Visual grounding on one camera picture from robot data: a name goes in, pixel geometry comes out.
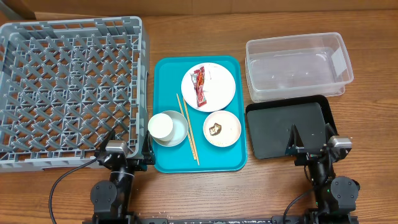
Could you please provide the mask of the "large white plate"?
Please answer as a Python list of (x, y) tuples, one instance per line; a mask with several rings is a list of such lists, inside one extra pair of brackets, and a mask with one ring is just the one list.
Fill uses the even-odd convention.
[[(193, 73), (200, 67), (205, 68), (204, 94), (206, 104), (197, 106), (197, 95), (193, 84)], [(232, 73), (217, 63), (199, 63), (190, 68), (182, 78), (182, 96), (186, 103), (201, 112), (214, 112), (227, 107), (236, 92), (236, 83)]]

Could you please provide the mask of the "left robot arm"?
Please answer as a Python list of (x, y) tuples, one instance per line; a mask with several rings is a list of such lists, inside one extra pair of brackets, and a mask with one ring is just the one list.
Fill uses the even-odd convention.
[(127, 142), (116, 139), (112, 130), (95, 151), (100, 165), (111, 171), (109, 180), (99, 181), (90, 192), (94, 205), (93, 223), (140, 223), (138, 215), (128, 210), (134, 173), (155, 164), (155, 154), (146, 132), (141, 158), (128, 158)]

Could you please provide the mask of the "grey dish rack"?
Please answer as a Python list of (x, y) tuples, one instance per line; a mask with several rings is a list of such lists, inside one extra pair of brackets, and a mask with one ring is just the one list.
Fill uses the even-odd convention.
[(1, 171), (91, 163), (110, 131), (140, 158), (149, 38), (136, 16), (1, 26)]

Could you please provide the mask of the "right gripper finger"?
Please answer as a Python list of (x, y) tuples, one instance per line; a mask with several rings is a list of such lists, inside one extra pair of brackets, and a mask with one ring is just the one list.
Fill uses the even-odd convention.
[(296, 125), (292, 125), (290, 128), (290, 136), (285, 149), (285, 155), (296, 155), (302, 153), (304, 145), (299, 135), (299, 131)]
[(337, 132), (335, 129), (331, 126), (330, 123), (327, 123), (325, 125), (325, 137), (326, 137), (326, 143), (328, 145), (335, 145), (336, 144), (336, 137), (338, 136)]

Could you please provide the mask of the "black tray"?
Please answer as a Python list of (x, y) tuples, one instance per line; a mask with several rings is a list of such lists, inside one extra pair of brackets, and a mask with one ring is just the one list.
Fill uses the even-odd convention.
[(331, 108), (323, 95), (253, 103), (246, 117), (254, 156), (257, 159), (284, 157), (295, 125), (304, 147), (321, 148), (325, 143), (325, 125), (336, 128)]

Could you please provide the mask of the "wooden chopstick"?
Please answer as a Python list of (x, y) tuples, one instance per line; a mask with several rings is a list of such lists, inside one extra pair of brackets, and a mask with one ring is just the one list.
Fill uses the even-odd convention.
[(189, 134), (188, 121), (187, 121), (187, 119), (185, 118), (185, 115), (184, 115), (184, 112), (183, 112), (183, 108), (182, 108), (182, 104), (181, 104), (181, 101), (180, 101), (180, 98), (179, 98), (178, 93), (176, 93), (176, 96), (177, 96), (177, 101), (178, 101), (178, 105), (179, 105), (179, 108), (180, 108), (180, 112), (181, 112), (183, 118), (185, 119), (185, 121), (186, 121), (186, 123), (187, 123), (187, 137), (188, 137), (188, 141), (189, 141), (190, 148), (191, 148), (191, 151), (192, 151), (192, 156), (193, 156), (193, 159), (194, 159), (195, 161), (197, 161), (197, 156), (196, 156), (196, 154), (195, 154), (195, 151), (194, 151), (194, 148), (193, 148), (193, 144), (192, 144), (192, 140), (191, 140), (191, 137), (190, 137), (190, 134)]
[(199, 161), (199, 158), (198, 158), (197, 147), (196, 147), (196, 144), (195, 144), (195, 138), (194, 138), (194, 135), (193, 135), (193, 129), (192, 129), (192, 125), (191, 125), (191, 122), (190, 122), (188, 108), (187, 108), (187, 104), (186, 104), (186, 101), (185, 101), (184, 97), (183, 97), (183, 105), (184, 105), (185, 114), (186, 114), (187, 121), (188, 121), (188, 127), (189, 127), (189, 131), (190, 131), (190, 139), (191, 139), (192, 146), (193, 146), (194, 157), (195, 157), (195, 160), (196, 160), (196, 162), (197, 162), (197, 164), (199, 166), (200, 165), (200, 161)]

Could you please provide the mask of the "brown food scrap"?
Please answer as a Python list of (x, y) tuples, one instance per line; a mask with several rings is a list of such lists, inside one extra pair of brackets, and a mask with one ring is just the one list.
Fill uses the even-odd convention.
[(209, 133), (211, 136), (216, 136), (221, 132), (222, 125), (214, 123), (213, 126), (209, 127)]

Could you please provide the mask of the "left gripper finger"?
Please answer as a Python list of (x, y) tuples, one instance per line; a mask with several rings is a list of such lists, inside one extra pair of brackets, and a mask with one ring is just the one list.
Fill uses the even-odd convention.
[(105, 139), (102, 141), (102, 143), (99, 145), (98, 150), (99, 151), (103, 151), (105, 150), (107, 144), (109, 143), (110, 140), (114, 140), (115, 139), (115, 129), (112, 129), (105, 137)]
[(145, 165), (155, 165), (155, 154), (153, 152), (149, 130), (146, 132), (141, 153)]

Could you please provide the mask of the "white cup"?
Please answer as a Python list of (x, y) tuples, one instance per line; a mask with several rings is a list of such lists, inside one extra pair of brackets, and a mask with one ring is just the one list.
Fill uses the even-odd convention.
[(158, 113), (149, 120), (148, 130), (153, 138), (169, 141), (174, 135), (174, 123), (169, 115)]

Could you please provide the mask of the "small white bowl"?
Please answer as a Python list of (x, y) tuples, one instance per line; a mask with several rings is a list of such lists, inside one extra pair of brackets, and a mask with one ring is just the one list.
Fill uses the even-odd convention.
[[(216, 136), (211, 136), (209, 127), (214, 123), (222, 125), (221, 132)], [(231, 112), (221, 110), (212, 112), (207, 116), (203, 123), (203, 134), (206, 140), (216, 147), (229, 147), (240, 137), (242, 131), (239, 119)]]

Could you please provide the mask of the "red snack wrapper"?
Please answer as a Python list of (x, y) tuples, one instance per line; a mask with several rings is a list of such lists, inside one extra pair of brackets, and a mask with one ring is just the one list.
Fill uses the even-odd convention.
[(205, 84), (205, 68), (200, 67), (198, 70), (195, 70), (192, 77), (194, 89), (197, 95), (197, 106), (201, 107), (206, 104), (206, 98), (203, 91)]

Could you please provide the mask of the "clear plastic bin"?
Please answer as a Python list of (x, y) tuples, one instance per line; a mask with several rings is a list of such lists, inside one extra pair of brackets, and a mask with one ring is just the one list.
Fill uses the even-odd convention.
[(253, 102), (339, 96), (354, 80), (348, 51), (337, 32), (250, 40), (245, 68)]

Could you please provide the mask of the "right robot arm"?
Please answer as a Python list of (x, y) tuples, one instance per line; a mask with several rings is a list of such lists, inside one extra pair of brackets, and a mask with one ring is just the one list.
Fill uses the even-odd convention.
[[(306, 148), (296, 125), (290, 129), (285, 153), (295, 157), (294, 164), (303, 166), (312, 188), (289, 203), (282, 216), (283, 223), (357, 223), (350, 213), (356, 210), (360, 184), (345, 176), (336, 176), (333, 163), (343, 160), (352, 150), (348, 137), (341, 137), (329, 123), (325, 125), (327, 142), (319, 148)], [(316, 208), (309, 208), (297, 220), (287, 216), (300, 199), (313, 193)]]

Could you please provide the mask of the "teal plastic tray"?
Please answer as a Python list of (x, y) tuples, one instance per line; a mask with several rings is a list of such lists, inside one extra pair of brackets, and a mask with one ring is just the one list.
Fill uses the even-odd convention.
[(154, 142), (152, 147), (156, 157), (155, 168), (163, 173), (221, 172), (242, 169), (248, 158), (246, 125), (244, 117), (244, 99), (239, 62), (229, 55), (201, 57), (169, 57), (160, 60), (154, 70), (153, 113), (180, 111), (176, 93), (182, 108), (182, 78), (194, 65), (199, 63), (217, 63), (227, 68), (236, 83), (236, 92), (231, 103), (221, 109), (233, 113), (240, 121), (242, 131), (239, 139), (229, 147), (216, 147), (209, 143), (203, 134), (203, 123), (212, 112), (201, 112), (187, 104), (193, 135), (197, 147), (200, 165), (193, 159), (189, 141), (174, 147), (165, 147)]

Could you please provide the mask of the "grey bowl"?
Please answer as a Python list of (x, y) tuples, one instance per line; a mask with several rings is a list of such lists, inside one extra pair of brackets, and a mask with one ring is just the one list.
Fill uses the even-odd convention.
[(185, 119), (183, 118), (182, 114), (177, 112), (177, 111), (163, 111), (162, 113), (165, 113), (169, 115), (174, 123), (174, 135), (171, 140), (169, 141), (160, 141), (156, 138), (153, 138), (154, 141), (161, 146), (165, 147), (174, 147), (180, 144), (181, 142), (184, 141), (184, 139), (187, 137), (187, 123)]

